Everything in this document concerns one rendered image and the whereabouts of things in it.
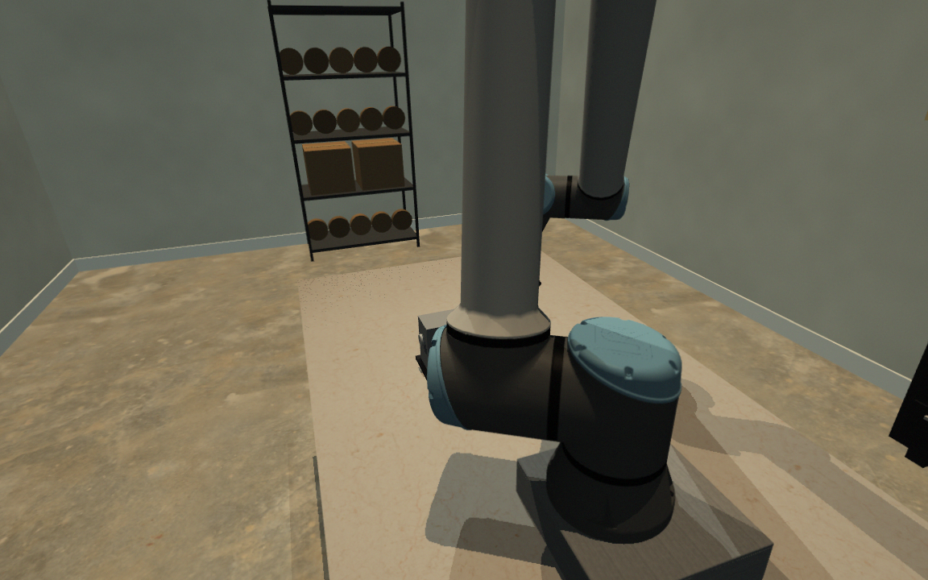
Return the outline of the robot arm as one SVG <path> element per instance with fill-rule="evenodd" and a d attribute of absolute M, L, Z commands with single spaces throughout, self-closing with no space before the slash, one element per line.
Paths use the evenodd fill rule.
<path fill-rule="evenodd" d="M 624 215 L 656 3 L 590 0 L 581 170 L 549 176 L 556 0 L 466 0 L 461 302 L 427 366 L 444 425 L 560 443 L 546 467 L 551 504 L 578 531 L 619 544 L 673 518 L 666 463 L 682 359 L 665 335 L 621 318 L 551 335 L 539 267 L 549 219 Z"/>

